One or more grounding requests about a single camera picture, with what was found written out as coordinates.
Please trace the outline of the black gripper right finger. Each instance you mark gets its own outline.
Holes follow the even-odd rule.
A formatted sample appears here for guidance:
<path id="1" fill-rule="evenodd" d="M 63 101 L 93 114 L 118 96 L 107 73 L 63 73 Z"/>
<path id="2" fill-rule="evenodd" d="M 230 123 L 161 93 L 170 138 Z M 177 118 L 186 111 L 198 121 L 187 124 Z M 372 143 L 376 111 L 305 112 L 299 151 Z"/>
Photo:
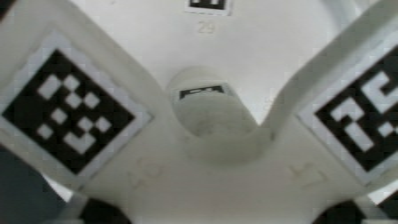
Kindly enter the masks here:
<path id="1" fill-rule="evenodd" d="M 374 224 L 395 220 L 395 196 L 379 203 L 369 196 L 335 204 L 314 219 L 312 224 Z"/>

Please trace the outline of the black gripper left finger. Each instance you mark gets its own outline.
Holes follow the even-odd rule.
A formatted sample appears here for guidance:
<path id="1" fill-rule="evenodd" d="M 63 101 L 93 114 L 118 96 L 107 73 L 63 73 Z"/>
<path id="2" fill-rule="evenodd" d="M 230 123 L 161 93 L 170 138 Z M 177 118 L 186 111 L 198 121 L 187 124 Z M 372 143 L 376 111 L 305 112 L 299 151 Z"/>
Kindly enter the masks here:
<path id="1" fill-rule="evenodd" d="M 122 209 L 97 198 L 75 194 L 56 224 L 134 224 Z"/>

